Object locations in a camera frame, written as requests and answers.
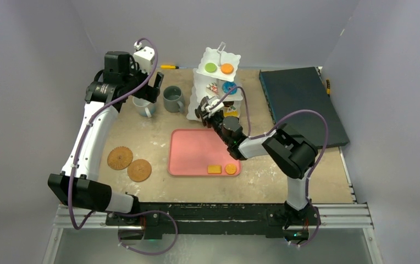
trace orange cookie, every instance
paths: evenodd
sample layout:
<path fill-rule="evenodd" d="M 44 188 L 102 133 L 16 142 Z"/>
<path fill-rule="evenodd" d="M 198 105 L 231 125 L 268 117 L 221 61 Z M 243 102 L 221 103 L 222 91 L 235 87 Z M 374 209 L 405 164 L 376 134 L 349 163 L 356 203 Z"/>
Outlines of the orange cookie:
<path fill-rule="evenodd" d="M 132 161 L 132 151 L 127 147 L 117 147 L 113 149 L 107 159 L 107 163 L 111 169 L 125 169 Z"/>
<path fill-rule="evenodd" d="M 222 65 L 221 70 L 224 74 L 231 74 L 234 71 L 234 67 L 229 63 L 225 63 Z"/>
<path fill-rule="evenodd" d="M 138 159 L 128 168 L 128 176 L 135 182 L 146 180 L 152 173 L 152 166 L 145 159 Z"/>
<path fill-rule="evenodd" d="M 235 174 L 237 171 L 236 165 L 234 165 L 233 163 L 229 163 L 228 165 L 225 166 L 225 171 L 229 175 Z"/>

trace gray floor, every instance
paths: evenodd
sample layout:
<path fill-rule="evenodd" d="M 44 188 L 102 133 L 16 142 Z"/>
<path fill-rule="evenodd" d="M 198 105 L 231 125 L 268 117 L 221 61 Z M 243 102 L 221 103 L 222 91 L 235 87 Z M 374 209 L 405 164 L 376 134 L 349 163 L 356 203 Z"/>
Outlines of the gray floor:
<path fill-rule="evenodd" d="M 139 241 L 146 251 L 164 249 L 173 240 Z M 118 247 L 116 229 L 65 229 L 56 263 L 371 263 L 362 229 L 322 229 L 300 250 L 283 239 L 243 235 L 179 235 L 175 246 L 160 256 L 142 256 Z"/>

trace pink tray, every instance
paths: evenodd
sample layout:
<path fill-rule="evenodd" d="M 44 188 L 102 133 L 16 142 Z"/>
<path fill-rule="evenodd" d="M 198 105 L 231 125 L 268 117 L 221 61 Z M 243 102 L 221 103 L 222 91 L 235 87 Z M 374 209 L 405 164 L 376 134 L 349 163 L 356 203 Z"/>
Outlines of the pink tray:
<path fill-rule="evenodd" d="M 174 176 L 236 176 L 241 172 L 241 162 L 226 149 L 213 129 L 176 129 L 171 134 L 168 172 Z M 236 165 L 233 175 L 224 170 L 229 163 Z M 222 173 L 208 174 L 208 165 L 221 165 Z"/>

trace round woven coaster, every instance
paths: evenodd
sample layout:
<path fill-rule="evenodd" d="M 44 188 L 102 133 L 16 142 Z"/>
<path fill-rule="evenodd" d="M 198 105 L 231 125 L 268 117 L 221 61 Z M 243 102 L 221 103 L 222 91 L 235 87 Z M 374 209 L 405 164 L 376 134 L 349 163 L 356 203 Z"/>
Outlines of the round woven coaster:
<path fill-rule="evenodd" d="M 152 166 L 145 159 L 138 159 L 128 168 L 128 176 L 135 182 L 146 180 L 152 173 Z"/>
<path fill-rule="evenodd" d="M 117 147 L 108 155 L 108 165 L 111 169 L 120 170 L 125 169 L 131 164 L 132 151 L 127 147 Z"/>

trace dark blue notebook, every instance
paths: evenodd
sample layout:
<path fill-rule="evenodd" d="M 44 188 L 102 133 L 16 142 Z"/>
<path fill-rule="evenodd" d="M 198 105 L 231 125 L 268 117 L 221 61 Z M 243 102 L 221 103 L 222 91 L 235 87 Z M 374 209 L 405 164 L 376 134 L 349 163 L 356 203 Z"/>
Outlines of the dark blue notebook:
<path fill-rule="evenodd" d="M 346 131 L 315 67 L 261 71 L 259 77 L 273 123 L 293 111 L 311 109 L 327 120 L 330 133 L 328 147 L 349 143 Z M 299 114 L 288 119 L 286 123 L 317 147 L 322 147 L 325 129 L 316 115 Z"/>

